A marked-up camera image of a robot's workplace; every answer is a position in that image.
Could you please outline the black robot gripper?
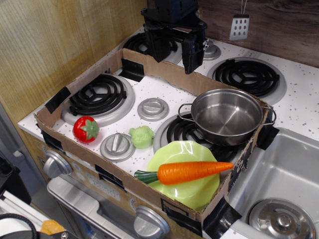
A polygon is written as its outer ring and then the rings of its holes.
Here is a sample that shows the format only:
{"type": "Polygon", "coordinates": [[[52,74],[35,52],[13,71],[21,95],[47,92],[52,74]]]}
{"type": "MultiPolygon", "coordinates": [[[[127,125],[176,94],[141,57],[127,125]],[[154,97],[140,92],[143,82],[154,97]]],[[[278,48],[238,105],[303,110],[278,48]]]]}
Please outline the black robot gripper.
{"type": "Polygon", "coordinates": [[[170,54],[172,38],[181,41],[186,74],[202,65],[207,24],[196,16],[196,0],[155,0],[141,10],[145,34],[152,56],[161,62],[170,54]]]}

